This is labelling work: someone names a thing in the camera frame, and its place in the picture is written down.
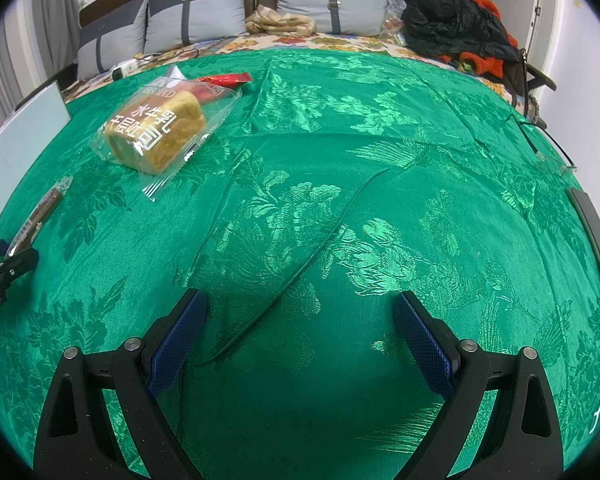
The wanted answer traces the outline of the brown snack stick pack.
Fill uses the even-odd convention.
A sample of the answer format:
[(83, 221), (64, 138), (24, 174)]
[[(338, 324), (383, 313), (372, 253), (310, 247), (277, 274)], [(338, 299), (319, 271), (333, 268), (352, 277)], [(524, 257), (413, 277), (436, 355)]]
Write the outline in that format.
[(62, 177), (42, 196), (10, 242), (6, 250), (6, 257), (12, 258), (33, 245), (43, 224), (66, 196), (72, 180), (71, 176)]

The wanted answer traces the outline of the red snack packet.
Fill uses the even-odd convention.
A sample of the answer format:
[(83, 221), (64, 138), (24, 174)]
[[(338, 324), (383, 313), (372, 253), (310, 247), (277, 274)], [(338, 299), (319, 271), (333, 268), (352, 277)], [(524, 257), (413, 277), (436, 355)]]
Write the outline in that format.
[(221, 75), (210, 75), (202, 76), (197, 78), (199, 82), (205, 82), (206, 84), (215, 84), (216, 86), (235, 89), (247, 82), (252, 81), (252, 77), (248, 73), (234, 73), (234, 74), (221, 74)]

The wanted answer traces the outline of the floral bed sheet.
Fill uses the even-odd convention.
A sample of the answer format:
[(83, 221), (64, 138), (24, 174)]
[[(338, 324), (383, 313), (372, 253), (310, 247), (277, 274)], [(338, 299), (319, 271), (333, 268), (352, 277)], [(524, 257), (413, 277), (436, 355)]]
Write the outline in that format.
[[(393, 42), (380, 41), (377, 38), (365, 36), (334, 36), (316, 34), (311, 37), (285, 37), (274, 35), (249, 35), (230, 37), (225, 39), (212, 39), (196, 42), (192, 46), (179, 47), (170, 51), (136, 56), (137, 68), (133, 68), (131, 75), (143, 73), (152, 68), (178, 64), (202, 56), (230, 54), (238, 51), (259, 50), (329, 50), (342, 52), (362, 52), (388, 55), (392, 58), (406, 58), (418, 62), (438, 66), (444, 70), (452, 70), (452, 66), (436, 61), (433, 58), (424, 58), (407, 47), (400, 47)], [(478, 77), (478, 81), (485, 84), (508, 104), (514, 104), (514, 96), (501, 82), (492, 82), (485, 76)], [(70, 84), (68, 89), (61, 90), (60, 94), (65, 103), (69, 103), (80, 96), (85, 96), (99, 88), (108, 86), (113, 82), (109, 73), (103, 73), (91, 79), (79, 79)]]

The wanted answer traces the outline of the grey pillow far left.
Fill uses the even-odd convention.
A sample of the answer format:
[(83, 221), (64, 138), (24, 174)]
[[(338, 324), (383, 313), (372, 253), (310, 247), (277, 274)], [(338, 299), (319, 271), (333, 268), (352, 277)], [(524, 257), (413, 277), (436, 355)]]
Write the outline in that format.
[(78, 78), (90, 79), (144, 52), (149, 0), (132, 0), (80, 30)]

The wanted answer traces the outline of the packaged bread loaf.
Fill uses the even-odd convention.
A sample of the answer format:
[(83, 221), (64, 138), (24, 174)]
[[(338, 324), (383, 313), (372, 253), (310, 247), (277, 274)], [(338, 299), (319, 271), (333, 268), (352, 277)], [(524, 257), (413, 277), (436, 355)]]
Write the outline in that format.
[(108, 117), (91, 149), (104, 162), (136, 171), (142, 193), (153, 200), (223, 125), (242, 86), (206, 84), (172, 66)]

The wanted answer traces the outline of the black chair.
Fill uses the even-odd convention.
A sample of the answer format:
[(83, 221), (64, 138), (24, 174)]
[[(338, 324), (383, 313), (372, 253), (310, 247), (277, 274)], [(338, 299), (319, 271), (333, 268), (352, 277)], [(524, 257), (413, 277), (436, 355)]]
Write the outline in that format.
[(540, 115), (540, 104), (533, 95), (535, 90), (546, 87), (550, 91), (557, 90), (557, 84), (542, 70), (527, 61), (526, 51), (519, 49), (515, 62), (505, 61), (503, 64), (503, 84), (512, 97), (512, 107), (533, 125), (545, 127), (546, 122)]

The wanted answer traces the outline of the small white device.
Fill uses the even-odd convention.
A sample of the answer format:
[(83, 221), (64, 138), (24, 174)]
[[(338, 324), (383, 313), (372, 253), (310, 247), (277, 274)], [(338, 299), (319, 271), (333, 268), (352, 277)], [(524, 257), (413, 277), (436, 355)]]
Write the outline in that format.
[(138, 71), (138, 59), (131, 58), (111, 67), (110, 75), (114, 81), (134, 75)]

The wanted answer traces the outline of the beige folded cloth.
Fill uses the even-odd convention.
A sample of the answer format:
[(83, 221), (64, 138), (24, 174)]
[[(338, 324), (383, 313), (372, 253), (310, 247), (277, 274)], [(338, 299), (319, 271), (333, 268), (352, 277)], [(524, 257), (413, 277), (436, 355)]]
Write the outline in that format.
[(316, 33), (313, 18), (302, 14), (280, 14), (268, 6), (259, 4), (245, 19), (246, 31), (250, 34), (267, 34), (281, 37), (306, 38)]

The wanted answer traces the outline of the white storage box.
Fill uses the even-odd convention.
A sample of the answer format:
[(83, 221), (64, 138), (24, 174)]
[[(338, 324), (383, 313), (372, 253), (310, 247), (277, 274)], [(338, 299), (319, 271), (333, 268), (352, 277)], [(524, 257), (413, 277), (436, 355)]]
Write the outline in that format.
[(70, 122), (57, 82), (13, 112), (0, 128), (0, 214), (44, 148)]

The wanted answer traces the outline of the grey pillow middle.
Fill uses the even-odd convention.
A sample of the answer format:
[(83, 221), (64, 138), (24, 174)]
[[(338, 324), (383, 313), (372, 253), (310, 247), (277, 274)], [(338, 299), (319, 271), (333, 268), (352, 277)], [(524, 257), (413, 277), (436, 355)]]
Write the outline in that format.
[(242, 36), (245, 0), (148, 0), (145, 52)]

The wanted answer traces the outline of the grey curtain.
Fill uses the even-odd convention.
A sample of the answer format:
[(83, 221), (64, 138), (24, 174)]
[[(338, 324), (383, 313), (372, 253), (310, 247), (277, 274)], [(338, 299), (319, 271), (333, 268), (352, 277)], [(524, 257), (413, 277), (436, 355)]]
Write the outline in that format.
[(0, 127), (76, 60), (79, 10), (79, 0), (14, 0), (0, 17)]

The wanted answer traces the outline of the black jacket pile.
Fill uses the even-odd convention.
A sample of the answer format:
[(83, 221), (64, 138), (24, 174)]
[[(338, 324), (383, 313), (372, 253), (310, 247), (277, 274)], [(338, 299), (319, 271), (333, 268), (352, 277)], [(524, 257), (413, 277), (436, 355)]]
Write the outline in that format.
[(451, 0), (405, 0), (402, 13), (406, 44), (421, 55), (437, 56), (452, 46), (456, 11)]

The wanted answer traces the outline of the white door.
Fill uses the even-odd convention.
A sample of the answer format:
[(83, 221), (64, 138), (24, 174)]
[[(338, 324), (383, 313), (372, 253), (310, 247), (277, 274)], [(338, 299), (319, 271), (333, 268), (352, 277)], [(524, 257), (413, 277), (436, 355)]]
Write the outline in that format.
[(501, 21), (527, 53), (528, 62), (543, 72), (550, 57), (557, 0), (492, 0)]

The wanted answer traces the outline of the green floral bedspread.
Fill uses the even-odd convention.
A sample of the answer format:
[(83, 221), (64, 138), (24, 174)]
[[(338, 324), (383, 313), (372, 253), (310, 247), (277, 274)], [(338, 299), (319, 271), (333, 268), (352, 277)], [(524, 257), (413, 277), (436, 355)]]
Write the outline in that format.
[(208, 321), (159, 403), (209, 479), (392, 478), (442, 404), (394, 329), (402, 290), (484, 350), (535, 348), (577, 458), (600, 431), (600, 274), (539, 129), (478, 80), (383, 54), (182, 71), (252, 81), (155, 198), (92, 148), (144, 73), (71, 102), (1, 214), (11, 237), (72, 180), (0, 307), (0, 427), (24, 460), (65, 348), (117, 348), (189, 287)]

